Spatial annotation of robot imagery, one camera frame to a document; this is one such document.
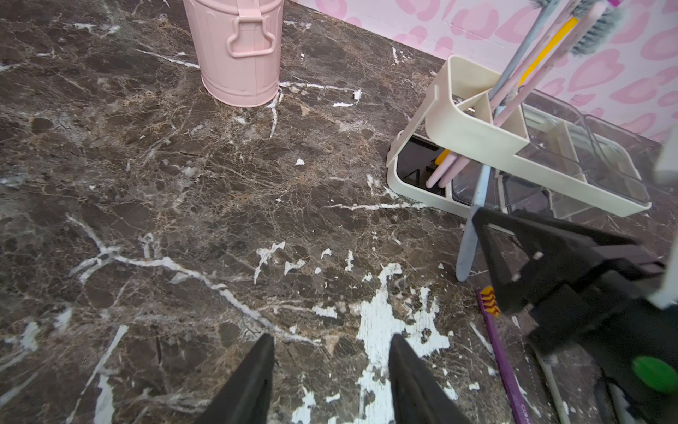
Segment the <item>pale pink toothbrush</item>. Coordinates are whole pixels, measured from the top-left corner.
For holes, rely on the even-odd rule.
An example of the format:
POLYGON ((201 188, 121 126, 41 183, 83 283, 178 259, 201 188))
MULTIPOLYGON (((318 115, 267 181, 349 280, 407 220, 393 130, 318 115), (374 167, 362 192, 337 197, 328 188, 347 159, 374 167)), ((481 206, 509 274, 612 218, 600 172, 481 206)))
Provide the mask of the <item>pale pink toothbrush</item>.
MULTIPOLYGON (((538 55, 538 49, 542 49, 546 45, 548 39, 554 33, 554 30, 547 30, 547 33, 543 35, 538 41, 538 45, 531 51, 527 51, 525 53, 523 60, 517 66, 517 69, 510 76, 504 87, 499 91, 492 101, 489 100, 491 111, 496 111, 501 105, 501 102, 504 101, 512 92, 516 91, 517 84, 519 83, 522 73, 527 70, 531 61, 536 58, 538 55)), ((434 186, 442 188, 446 187, 446 185, 450 183, 450 180, 455 178, 470 162, 471 159, 468 157, 457 155, 456 153, 446 149, 436 159, 435 163, 437 164, 437 168, 426 181, 426 188, 433 188, 434 186)))

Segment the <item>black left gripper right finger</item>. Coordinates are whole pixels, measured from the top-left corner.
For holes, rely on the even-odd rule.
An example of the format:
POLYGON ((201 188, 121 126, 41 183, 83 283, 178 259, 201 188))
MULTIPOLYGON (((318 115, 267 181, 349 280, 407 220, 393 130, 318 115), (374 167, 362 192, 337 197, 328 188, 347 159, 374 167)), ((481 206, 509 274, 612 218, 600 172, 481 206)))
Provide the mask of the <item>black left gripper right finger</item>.
POLYGON ((469 424, 400 334, 390 342, 388 372, 397 424, 469 424))

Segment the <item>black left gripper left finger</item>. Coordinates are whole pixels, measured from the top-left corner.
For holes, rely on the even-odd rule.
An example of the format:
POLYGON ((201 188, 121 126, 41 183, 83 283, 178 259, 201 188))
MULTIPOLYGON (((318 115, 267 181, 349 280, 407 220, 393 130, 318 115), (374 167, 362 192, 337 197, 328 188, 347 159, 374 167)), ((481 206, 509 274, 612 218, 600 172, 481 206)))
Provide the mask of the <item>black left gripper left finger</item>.
POLYGON ((195 423, 266 423, 274 366, 275 339, 265 333, 195 423))

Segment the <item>light blue toothbrush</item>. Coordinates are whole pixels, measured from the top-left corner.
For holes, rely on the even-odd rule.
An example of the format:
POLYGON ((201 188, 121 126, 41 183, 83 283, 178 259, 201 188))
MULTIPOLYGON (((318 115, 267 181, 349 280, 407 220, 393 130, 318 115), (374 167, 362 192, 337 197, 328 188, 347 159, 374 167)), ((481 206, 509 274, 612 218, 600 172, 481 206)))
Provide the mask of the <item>light blue toothbrush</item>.
POLYGON ((504 87, 506 82, 509 80, 513 72, 515 72, 517 66, 523 60, 525 53, 528 51, 528 48, 533 43, 534 39, 539 35, 550 15, 557 9, 559 3, 560 3, 559 0, 531 1, 531 4, 535 8, 540 10, 540 14, 538 15, 537 19, 535 19, 534 23, 531 25, 530 30, 524 37, 524 40, 521 42, 517 51, 511 58, 510 62, 508 62, 508 65, 502 72, 500 79, 498 79, 495 86, 490 90, 488 94, 490 101, 494 99, 494 97, 499 93, 499 91, 504 87))

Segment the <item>grey blue toothbrush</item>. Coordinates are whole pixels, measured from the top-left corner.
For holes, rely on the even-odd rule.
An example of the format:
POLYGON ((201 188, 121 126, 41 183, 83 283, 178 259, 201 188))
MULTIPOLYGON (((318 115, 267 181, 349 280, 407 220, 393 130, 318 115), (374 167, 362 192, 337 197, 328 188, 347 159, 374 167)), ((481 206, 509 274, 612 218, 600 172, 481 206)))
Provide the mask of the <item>grey blue toothbrush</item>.
POLYGON ((465 282, 471 273, 471 267, 478 246, 478 234, 472 220, 476 212, 486 204, 487 189, 489 187, 491 172, 492 168, 486 164, 483 164, 480 168, 478 182, 472 198, 471 210, 464 228, 464 235, 457 256, 456 279, 459 282, 465 282))

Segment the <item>cream toothbrush holder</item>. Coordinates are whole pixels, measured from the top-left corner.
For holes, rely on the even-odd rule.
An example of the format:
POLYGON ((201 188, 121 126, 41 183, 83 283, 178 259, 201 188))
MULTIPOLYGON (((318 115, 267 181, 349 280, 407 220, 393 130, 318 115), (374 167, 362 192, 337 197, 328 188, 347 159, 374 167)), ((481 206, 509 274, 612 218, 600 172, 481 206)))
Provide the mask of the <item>cream toothbrush holder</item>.
POLYGON ((388 186, 430 208, 468 217, 482 169, 486 205, 588 222, 652 206, 651 183, 625 145, 630 134, 540 91, 502 125, 489 94, 497 72, 451 56, 414 118, 392 142, 388 186))

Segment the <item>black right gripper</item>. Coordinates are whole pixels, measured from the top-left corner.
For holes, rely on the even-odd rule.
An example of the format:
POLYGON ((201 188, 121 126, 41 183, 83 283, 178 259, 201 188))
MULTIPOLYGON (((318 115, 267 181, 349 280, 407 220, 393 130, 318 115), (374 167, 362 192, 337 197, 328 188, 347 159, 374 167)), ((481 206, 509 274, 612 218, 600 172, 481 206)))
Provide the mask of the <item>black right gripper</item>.
POLYGON ((648 298, 665 266, 638 240, 524 210, 480 208, 472 222, 499 309, 531 309, 529 340, 541 353, 605 335, 639 335, 642 346, 664 339, 665 311, 648 298))

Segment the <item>olive grey toothbrush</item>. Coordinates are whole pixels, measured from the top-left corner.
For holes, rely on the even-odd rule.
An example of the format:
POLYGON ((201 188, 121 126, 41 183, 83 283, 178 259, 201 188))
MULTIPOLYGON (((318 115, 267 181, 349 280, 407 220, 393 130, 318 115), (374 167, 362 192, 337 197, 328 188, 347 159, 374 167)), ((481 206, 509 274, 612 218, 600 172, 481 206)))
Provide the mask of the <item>olive grey toothbrush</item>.
POLYGON ((563 401, 561 396, 557 381, 553 372, 553 365, 557 362, 554 356, 544 357, 538 351, 533 351, 535 358, 537 359, 538 364, 542 370, 542 373, 546 379, 546 384, 548 391, 551 395, 551 399, 554 404, 554 409, 556 411, 559 424, 571 424, 569 417, 569 408, 566 403, 563 401))

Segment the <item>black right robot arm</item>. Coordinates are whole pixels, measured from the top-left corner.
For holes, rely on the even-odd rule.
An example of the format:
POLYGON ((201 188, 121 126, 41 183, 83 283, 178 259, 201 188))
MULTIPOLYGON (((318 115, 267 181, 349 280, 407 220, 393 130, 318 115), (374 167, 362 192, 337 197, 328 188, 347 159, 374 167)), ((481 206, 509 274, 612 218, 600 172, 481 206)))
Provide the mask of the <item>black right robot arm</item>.
POLYGON ((478 235, 504 314, 527 310, 545 356, 584 348, 648 423, 677 420, 677 307, 653 295, 665 264, 635 238, 525 210, 480 208, 478 235))

